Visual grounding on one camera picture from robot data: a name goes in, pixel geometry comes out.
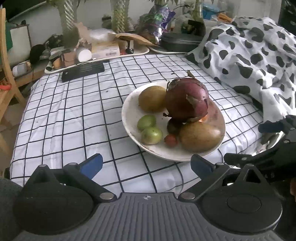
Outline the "person's right hand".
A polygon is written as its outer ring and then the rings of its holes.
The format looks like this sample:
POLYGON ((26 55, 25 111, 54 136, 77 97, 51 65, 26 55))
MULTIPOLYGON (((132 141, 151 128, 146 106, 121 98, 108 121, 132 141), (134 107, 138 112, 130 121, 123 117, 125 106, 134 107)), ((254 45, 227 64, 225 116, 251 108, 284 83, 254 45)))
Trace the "person's right hand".
POLYGON ((290 182, 290 194, 296 197, 296 181, 294 179, 290 182))

